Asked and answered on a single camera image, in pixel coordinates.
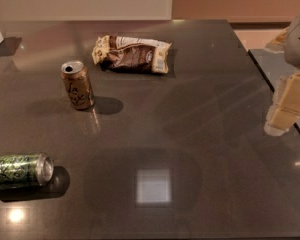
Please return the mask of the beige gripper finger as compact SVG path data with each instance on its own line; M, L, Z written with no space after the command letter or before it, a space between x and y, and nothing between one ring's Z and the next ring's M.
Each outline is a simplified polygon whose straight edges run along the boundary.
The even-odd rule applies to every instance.
M270 136L281 136L300 118L300 71L281 77L275 89L264 131Z

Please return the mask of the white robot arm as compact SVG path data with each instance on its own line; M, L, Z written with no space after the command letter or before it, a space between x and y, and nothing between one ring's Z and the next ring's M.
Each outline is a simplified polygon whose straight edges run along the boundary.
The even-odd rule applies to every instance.
M264 131L270 136L281 136L300 118L300 12L265 49L282 51L285 61L297 69L288 77L280 77L266 116Z

